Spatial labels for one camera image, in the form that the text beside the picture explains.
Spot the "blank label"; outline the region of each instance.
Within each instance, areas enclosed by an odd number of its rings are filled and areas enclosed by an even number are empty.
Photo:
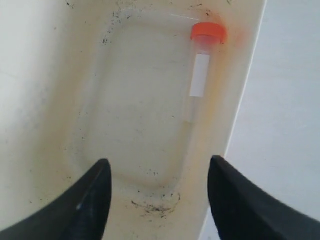
[[[190,97],[202,98],[205,94],[206,79],[209,68],[210,55],[197,54],[195,56]]]

